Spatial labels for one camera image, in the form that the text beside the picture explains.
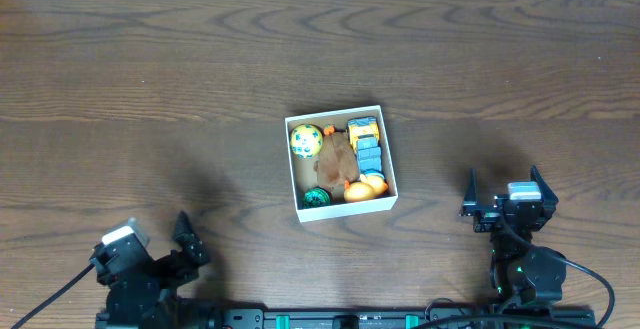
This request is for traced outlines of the white cardboard box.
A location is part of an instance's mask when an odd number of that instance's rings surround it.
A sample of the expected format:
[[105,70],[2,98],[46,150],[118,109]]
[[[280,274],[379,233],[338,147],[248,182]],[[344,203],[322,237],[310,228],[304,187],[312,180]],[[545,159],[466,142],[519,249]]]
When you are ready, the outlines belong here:
[[[317,174],[314,170],[314,164],[318,160],[319,153],[312,158],[301,158],[294,155],[290,149],[289,144],[290,134],[293,129],[302,124],[311,124],[316,126],[323,133],[323,129],[326,125],[334,125],[338,131],[344,131],[347,133],[347,122],[349,120],[368,116],[375,117],[378,122],[380,130],[380,146],[382,149],[382,170],[389,185],[388,191],[373,200],[348,203],[343,198],[343,184],[336,187],[331,192],[328,191],[331,194],[331,204],[329,206],[304,209],[302,205],[304,194],[314,187],[319,187],[317,184]],[[291,174],[295,209],[301,222],[310,222],[390,210],[395,204],[396,200],[398,199],[397,185],[387,139],[385,122],[380,106],[376,105],[287,117],[285,119],[285,134],[288,144],[289,169]]]

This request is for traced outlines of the green spinning top toy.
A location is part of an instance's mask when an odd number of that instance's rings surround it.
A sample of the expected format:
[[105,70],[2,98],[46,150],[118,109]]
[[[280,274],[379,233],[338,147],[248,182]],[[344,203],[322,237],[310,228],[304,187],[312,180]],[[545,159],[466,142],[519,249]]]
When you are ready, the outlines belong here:
[[329,206],[331,204],[331,194],[321,188],[314,187],[308,190],[302,200],[302,205],[304,209],[312,209]]

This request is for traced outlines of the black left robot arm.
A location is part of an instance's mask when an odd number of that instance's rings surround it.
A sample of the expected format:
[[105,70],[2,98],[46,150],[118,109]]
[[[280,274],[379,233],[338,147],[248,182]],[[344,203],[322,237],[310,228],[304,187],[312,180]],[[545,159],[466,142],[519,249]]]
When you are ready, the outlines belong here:
[[96,315],[97,328],[207,328],[215,322],[209,306],[177,294],[210,263],[185,212],[177,216],[172,240],[179,248],[154,259],[147,252],[149,237],[135,218],[102,236],[89,259],[97,282],[109,288],[106,308]]

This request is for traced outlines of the yellow blue toy truck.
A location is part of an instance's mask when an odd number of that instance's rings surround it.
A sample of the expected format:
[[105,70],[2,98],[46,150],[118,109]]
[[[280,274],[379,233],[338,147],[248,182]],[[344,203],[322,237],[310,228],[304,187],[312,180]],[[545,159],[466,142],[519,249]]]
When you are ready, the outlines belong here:
[[351,119],[347,122],[347,134],[360,173],[381,175],[382,149],[377,119],[373,116]]

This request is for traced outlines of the brown plush toy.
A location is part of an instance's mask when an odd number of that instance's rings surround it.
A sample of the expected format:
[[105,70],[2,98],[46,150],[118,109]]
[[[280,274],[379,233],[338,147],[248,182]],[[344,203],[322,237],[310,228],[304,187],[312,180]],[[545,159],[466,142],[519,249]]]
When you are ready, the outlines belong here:
[[326,125],[323,133],[324,141],[314,170],[318,186],[331,192],[344,182],[358,179],[360,171],[348,134],[338,131],[334,125]]

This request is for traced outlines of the yellow rubber duck blue hat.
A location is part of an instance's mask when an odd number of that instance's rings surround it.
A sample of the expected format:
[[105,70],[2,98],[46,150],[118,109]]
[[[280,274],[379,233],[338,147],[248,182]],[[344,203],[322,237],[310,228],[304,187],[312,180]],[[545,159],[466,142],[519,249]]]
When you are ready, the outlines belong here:
[[356,180],[344,182],[343,198],[348,203],[373,200],[389,189],[382,172],[371,170],[361,173]]

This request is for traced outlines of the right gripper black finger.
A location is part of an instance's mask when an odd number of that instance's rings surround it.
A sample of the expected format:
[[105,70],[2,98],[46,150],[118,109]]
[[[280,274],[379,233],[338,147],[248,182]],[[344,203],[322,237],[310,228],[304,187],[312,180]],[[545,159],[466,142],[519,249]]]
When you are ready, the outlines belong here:
[[477,187],[475,170],[470,170],[469,184],[463,197],[460,215],[473,216],[478,210]]
[[552,217],[556,211],[556,206],[559,203],[558,197],[544,181],[535,165],[530,169],[530,177],[539,187],[544,216]]

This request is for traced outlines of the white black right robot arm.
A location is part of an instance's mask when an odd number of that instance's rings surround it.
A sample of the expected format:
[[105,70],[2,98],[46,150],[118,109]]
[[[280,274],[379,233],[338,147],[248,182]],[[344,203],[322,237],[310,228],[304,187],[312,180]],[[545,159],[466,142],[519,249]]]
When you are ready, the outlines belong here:
[[560,301],[566,278],[562,256],[532,243],[532,234],[555,213],[558,197],[536,167],[530,169],[528,181],[512,182],[507,189],[491,204],[481,204],[476,175],[471,172],[460,211],[462,217],[473,219],[474,232],[490,235],[490,280],[499,292],[496,314]]

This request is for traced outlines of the yellow ball with blue spots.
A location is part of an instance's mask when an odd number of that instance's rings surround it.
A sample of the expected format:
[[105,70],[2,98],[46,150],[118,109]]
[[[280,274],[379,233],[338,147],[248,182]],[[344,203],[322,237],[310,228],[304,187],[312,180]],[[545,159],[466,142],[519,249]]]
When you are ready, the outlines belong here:
[[290,134],[290,149],[298,157],[312,158],[321,151],[323,139],[323,133],[316,126],[302,124]]

